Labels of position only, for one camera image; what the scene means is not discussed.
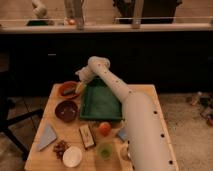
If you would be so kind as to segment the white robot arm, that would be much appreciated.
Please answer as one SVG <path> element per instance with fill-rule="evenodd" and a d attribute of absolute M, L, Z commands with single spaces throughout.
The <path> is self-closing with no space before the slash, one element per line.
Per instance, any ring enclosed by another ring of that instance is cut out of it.
<path fill-rule="evenodd" d="M 76 74 L 86 84 L 99 76 L 121 102 L 134 171 L 177 171 L 166 129 L 154 101 L 147 93 L 131 89 L 109 67 L 107 58 L 92 56 Z"/>

